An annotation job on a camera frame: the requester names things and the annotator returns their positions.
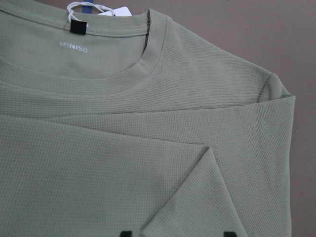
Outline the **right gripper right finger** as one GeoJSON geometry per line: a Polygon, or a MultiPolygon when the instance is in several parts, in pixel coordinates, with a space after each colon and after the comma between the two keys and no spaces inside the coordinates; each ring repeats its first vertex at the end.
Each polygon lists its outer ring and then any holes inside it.
{"type": "Polygon", "coordinates": [[[237,237],[237,234],[233,231],[225,231],[223,237],[237,237]]]}

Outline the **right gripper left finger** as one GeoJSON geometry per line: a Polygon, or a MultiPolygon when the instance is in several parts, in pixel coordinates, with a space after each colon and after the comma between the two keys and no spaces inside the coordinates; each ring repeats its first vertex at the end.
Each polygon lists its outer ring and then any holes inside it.
{"type": "Polygon", "coordinates": [[[119,237],[133,237],[132,231],[121,231],[119,237]]]}

